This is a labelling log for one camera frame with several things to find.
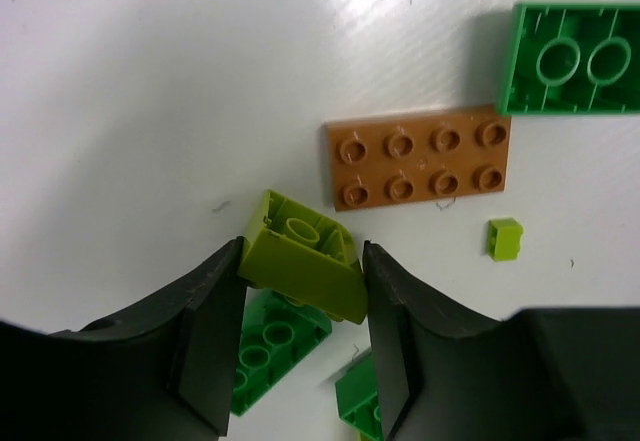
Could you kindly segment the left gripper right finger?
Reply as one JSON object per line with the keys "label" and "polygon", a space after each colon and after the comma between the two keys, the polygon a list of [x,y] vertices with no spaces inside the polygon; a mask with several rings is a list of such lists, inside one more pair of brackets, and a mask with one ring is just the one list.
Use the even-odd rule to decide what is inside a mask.
{"label": "left gripper right finger", "polygon": [[388,440],[635,440],[639,311],[527,308],[498,321],[363,251]]}

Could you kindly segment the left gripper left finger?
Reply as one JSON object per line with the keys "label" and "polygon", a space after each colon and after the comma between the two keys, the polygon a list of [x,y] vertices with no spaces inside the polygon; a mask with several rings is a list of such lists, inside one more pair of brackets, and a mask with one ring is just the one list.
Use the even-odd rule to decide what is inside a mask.
{"label": "left gripper left finger", "polygon": [[5,440],[216,440],[228,430],[246,287],[234,239],[78,331],[1,326]]}

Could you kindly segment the tiny lime lego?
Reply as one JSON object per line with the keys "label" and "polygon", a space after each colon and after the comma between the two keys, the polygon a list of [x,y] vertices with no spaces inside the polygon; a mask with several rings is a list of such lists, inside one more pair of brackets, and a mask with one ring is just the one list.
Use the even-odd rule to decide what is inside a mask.
{"label": "tiny lime lego", "polygon": [[492,219],[488,223],[487,254],[495,262],[516,260],[523,226],[514,218]]}

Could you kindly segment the lime curved lego brick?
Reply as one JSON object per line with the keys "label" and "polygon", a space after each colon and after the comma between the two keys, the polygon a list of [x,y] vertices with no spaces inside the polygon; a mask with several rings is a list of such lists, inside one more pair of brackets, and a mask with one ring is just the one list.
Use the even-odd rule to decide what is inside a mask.
{"label": "lime curved lego brick", "polygon": [[244,234],[238,275],[260,288],[361,324],[368,294],[355,242],[338,222],[273,190]]}

